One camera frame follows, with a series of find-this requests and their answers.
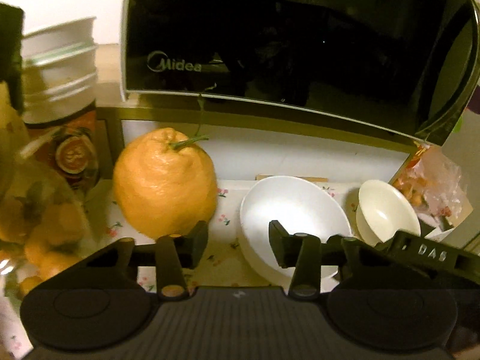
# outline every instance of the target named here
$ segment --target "stacked bowls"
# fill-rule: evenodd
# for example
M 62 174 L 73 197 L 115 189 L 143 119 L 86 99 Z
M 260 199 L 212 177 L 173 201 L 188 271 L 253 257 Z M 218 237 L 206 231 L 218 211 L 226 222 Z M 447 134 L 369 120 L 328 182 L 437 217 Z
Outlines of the stacked bowls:
M 23 120 L 61 119 L 95 100 L 95 17 L 40 28 L 22 40 Z

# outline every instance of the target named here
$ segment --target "green stem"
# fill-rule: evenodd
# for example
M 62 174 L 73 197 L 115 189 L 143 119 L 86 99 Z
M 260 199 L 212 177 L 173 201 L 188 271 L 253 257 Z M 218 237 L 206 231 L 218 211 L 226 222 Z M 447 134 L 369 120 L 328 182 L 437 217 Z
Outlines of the green stem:
M 180 142 L 171 143 L 170 147 L 173 150 L 180 150 L 180 149 L 183 149 L 184 147 L 189 146 L 192 143 L 195 143 L 199 140 L 208 140 L 208 139 L 209 138 L 207 137 L 207 135 L 199 135 L 199 136 L 196 136 L 196 137 L 193 137 L 193 138 L 188 138 L 186 140 L 181 140 Z
M 215 83 L 213 86 L 205 88 L 203 91 L 198 93 L 197 102 L 198 102 L 198 105 L 200 105 L 200 122 L 198 123 L 197 132 L 195 132 L 195 137 L 200 133 L 200 128 L 202 127 L 202 124 L 203 124 L 203 112 L 205 110 L 205 99 L 202 97 L 202 94 L 205 93 L 206 91 L 211 91 L 216 87 L 217 87 L 217 83 Z

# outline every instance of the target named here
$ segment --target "microwave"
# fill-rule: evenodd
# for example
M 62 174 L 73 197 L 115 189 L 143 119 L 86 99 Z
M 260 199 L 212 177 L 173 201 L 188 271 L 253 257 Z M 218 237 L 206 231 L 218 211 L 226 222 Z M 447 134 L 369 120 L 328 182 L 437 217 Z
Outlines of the microwave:
M 474 0 L 124 0 L 121 86 L 442 145 L 477 86 L 479 35 Z

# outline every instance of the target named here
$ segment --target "midea logo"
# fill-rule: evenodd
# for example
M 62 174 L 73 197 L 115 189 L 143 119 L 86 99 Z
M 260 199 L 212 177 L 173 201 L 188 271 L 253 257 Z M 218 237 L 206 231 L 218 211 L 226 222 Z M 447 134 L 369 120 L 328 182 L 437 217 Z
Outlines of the midea logo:
M 147 66 L 151 71 L 156 73 L 162 71 L 202 71 L 201 64 L 193 64 L 190 62 L 185 63 L 185 60 L 175 61 L 175 59 L 170 59 L 167 54 L 163 51 L 152 51 L 147 57 Z

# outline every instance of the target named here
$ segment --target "large orange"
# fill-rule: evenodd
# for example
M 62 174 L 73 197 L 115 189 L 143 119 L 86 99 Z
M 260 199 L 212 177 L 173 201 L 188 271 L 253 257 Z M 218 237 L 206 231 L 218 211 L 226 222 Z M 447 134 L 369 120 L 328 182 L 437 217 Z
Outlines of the large orange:
M 196 144 L 175 150 L 188 139 L 160 128 L 131 142 L 113 172 L 113 189 L 127 221 L 147 237 L 186 234 L 209 221 L 217 205 L 217 179 L 211 158 Z

